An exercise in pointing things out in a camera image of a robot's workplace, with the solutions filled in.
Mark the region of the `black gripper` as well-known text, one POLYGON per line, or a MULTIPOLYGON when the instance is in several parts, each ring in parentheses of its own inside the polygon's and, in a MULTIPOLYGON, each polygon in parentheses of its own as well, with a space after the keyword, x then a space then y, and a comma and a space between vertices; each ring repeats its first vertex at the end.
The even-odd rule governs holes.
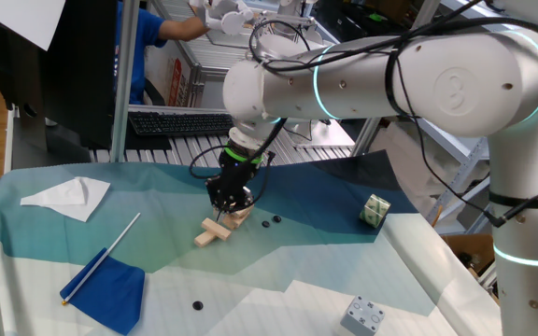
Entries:
POLYGON ((230 210, 243 210, 250 207, 254 197, 245 185, 254 178, 259 170, 258 165, 247 161, 235 161, 229 158, 219 163, 220 173, 208 178, 205 182, 215 219, 220 220, 225 213, 225 191, 239 190, 229 197, 230 210))

